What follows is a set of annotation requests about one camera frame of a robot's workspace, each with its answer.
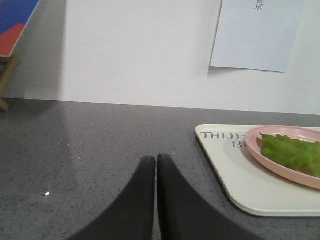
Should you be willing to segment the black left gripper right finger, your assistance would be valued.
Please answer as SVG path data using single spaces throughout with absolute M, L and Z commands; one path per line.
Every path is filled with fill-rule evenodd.
M 157 157 L 157 208 L 164 240 L 257 240 L 188 183 L 168 154 Z

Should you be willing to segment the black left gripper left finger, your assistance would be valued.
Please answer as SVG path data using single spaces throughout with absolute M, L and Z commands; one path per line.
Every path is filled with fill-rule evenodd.
M 71 240 L 151 240 L 155 208 L 156 160 L 141 158 L 113 203 Z

